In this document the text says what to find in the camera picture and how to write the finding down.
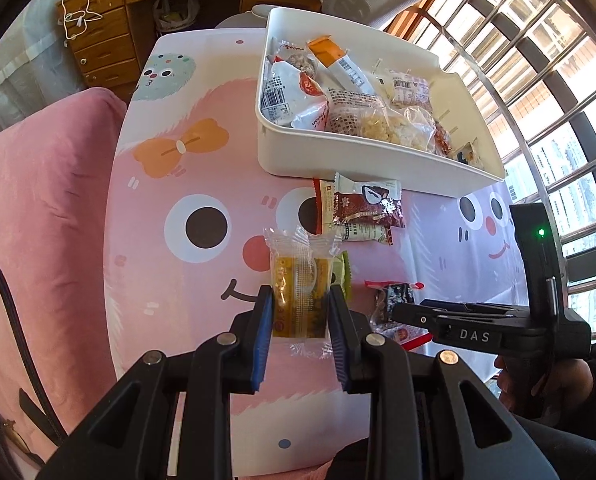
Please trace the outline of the person right hand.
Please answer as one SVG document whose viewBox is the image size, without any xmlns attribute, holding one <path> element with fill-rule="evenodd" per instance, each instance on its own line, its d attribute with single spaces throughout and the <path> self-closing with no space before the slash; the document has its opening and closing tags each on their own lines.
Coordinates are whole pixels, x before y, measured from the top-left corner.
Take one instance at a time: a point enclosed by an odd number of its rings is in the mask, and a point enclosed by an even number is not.
<svg viewBox="0 0 596 480">
<path fill-rule="evenodd" d="M 496 385 L 501 389 L 499 400 L 508 411 L 516 411 L 517 392 L 512 375 L 502 356 L 497 356 L 494 366 L 500 370 Z M 550 408 L 568 411 L 588 400 L 594 385 L 590 366 L 583 360 L 568 360 L 552 367 L 548 376 L 542 377 L 531 389 L 531 396 L 540 396 Z"/>
</svg>

